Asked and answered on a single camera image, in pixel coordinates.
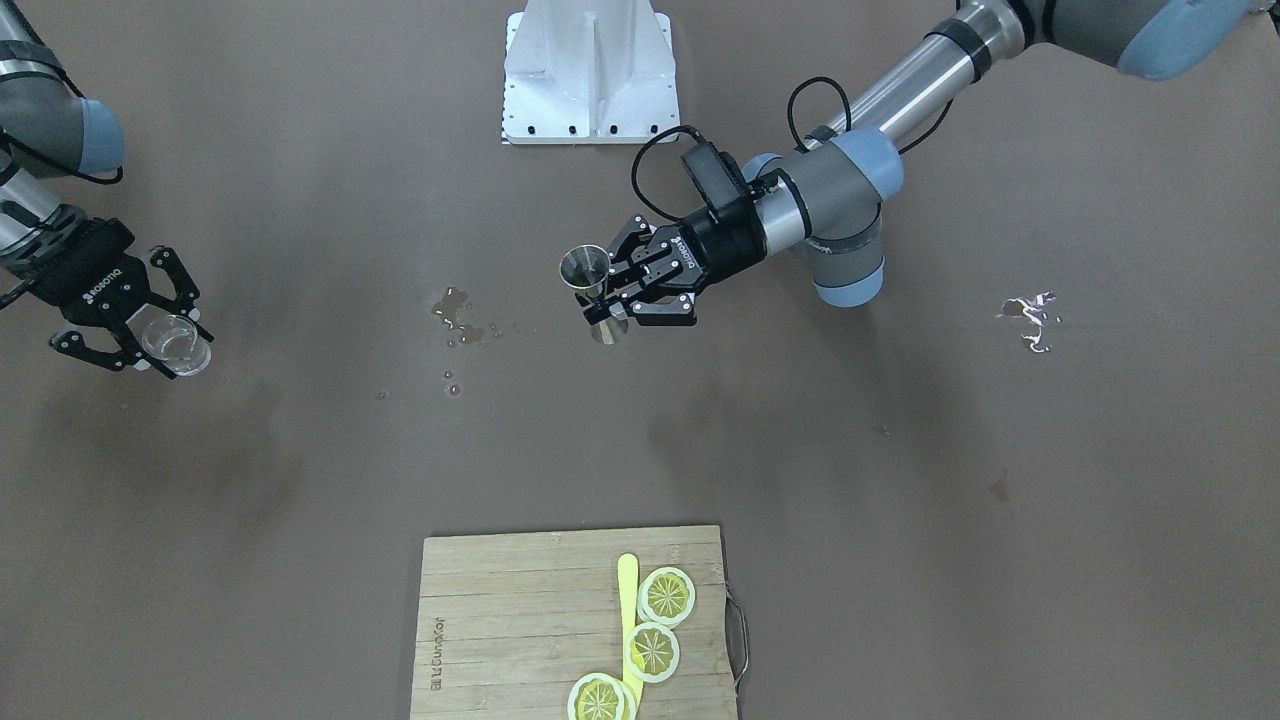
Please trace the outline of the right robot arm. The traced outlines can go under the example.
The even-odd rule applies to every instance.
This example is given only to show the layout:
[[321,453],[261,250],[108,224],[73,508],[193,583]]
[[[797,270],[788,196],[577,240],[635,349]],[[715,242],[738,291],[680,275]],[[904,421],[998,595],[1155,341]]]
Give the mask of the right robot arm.
[[174,249],[136,256],[118,219],[60,200],[45,181],[122,181],[125,138],[115,114],[70,79],[14,1],[1,6],[1,261],[15,277],[9,306],[29,295],[65,327],[51,347],[122,372],[191,377],[212,357],[200,291]]

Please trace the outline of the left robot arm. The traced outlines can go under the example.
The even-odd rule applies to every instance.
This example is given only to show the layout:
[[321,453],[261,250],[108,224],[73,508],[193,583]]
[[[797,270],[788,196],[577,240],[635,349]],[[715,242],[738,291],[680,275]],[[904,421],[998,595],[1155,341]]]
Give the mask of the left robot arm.
[[855,102],[794,150],[739,165],[698,129],[682,163],[703,206],[663,225],[626,222],[607,246],[571,249],[561,279],[590,325],[691,325],[705,290],[795,250],[817,293],[836,307],[881,290],[882,211],[905,181],[904,137],[937,127],[955,97],[996,61],[1052,44],[1125,76],[1170,79],[1203,61],[1251,13],[1275,1],[960,1]]

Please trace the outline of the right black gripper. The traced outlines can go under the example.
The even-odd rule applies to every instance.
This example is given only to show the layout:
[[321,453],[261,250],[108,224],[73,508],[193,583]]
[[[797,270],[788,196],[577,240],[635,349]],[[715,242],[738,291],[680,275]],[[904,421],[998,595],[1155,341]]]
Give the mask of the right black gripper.
[[[29,292],[72,320],[96,322],[104,291],[145,277],[142,260],[125,252],[133,242],[133,233],[118,219],[84,220],[63,243],[60,254],[35,270]],[[148,252],[148,265],[163,272],[173,288],[170,295],[152,288],[148,304],[192,322],[200,338],[214,342],[215,337],[198,320],[198,287],[177,251],[155,246]],[[50,347],[110,372],[154,368],[150,354],[127,324],[102,328],[67,323],[50,338]]]

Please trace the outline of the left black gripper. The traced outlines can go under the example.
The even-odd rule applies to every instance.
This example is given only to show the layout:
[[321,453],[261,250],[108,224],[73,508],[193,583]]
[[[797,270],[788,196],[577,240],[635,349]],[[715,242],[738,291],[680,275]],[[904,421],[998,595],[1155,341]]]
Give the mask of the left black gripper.
[[590,325],[634,319],[639,325],[698,323],[695,295],[765,260],[765,233],[754,199],[699,209],[655,231],[644,217],[625,222],[607,249],[608,286],[623,292],[581,296]]

